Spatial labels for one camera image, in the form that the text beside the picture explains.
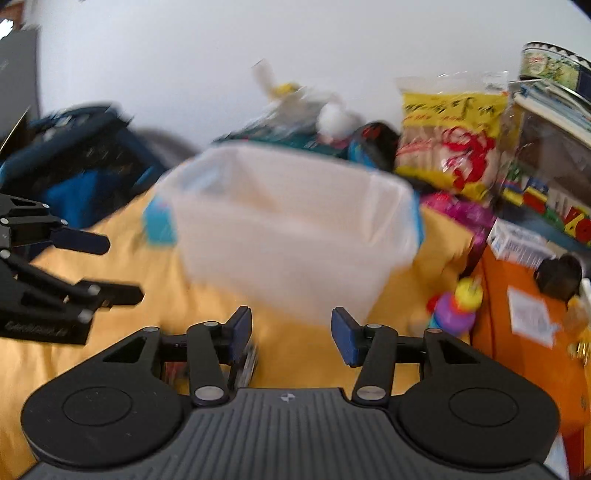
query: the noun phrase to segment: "white label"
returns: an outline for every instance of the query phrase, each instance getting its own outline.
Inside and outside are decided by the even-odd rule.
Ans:
[[[564,448],[564,441],[561,434],[558,434],[554,439],[544,465],[561,479],[569,480],[569,463],[566,459],[566,449]]]
[[[544,300],[512,287],[507,289],[507,298],[511,314],[511,331],[552,348],[554,332],[560,327],[550,321],[550,314]]]

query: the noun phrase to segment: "yellow bedspread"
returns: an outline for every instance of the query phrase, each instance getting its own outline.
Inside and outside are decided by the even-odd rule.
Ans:
[[[357,372],[343,364],[328,327],[302,325],[238,294],[207,284],[191,285],[176,249],[146,244],[141,214],[147,201],[146,196],[137,199],[95,228],[111,239],[106,255],[52,248],[35,262],[71,282],[86,277],[139,283],[145,298],[137,307],[97,312],[84,347],[0,339],[1,480],[18,477],[34,461],[20,429],[20,411],[27,397],[43,383],[147,325],[157,325],[170,334],[184,333],[197,322],[223,321],[247,304],[253,311],[253,336],[259,352],[253,386],[344,387],[348,393],[353,387]],[[391,277],[368,323],[390,325],[406,334],[408,320],[426,319],[426,301],[452,288],[463,269],[471,235],[429,210],[423,216],[426,240],[413,267]],[[415,365],[398,366],[394,391],[403,392],[417,380]]]

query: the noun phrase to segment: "red lobster print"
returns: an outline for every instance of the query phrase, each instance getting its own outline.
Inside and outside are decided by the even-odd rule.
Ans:
[[[441,136],[442,144],[452,152],[459,152],[458,155],[450,157],[446,166],[453,169],[456,179],[453,185],[462,190],[466,183],[478,181],[484,175],[488,162],[487,153],[495,148],[495,139],[487,137],[484,132],[473,134],[462,127],[453,127],[445,130]],[[464,178],[464,172],[459,168],[462,161],[470,162],[470,173]]]

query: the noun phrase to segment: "orange box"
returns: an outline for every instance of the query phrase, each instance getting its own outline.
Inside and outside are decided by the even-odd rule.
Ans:
[[[567,437],[590,421],[583,364],[567,352],[571,339],[559,330],[550,349],[511,331],[508,287],[543,299],[551,321],[562,324],[566,305],[542,295],[533,275],[533,269],[497,260],[486,247],[474,272],[482,278],[485,296],[472,330],[472,345],[547,392],[558,405],[560,433]]]

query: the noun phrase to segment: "box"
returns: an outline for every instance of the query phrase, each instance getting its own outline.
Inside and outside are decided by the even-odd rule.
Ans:
[[[555,257],[543,236],[500,219],[486,241],[497,259],[525,267],[538,268],[542,260]]]
[[[313,323],[329,325],[337,306],[363,322],[420,244],[406,181],[323,155],[227,142],[155,190],[193,281]]]

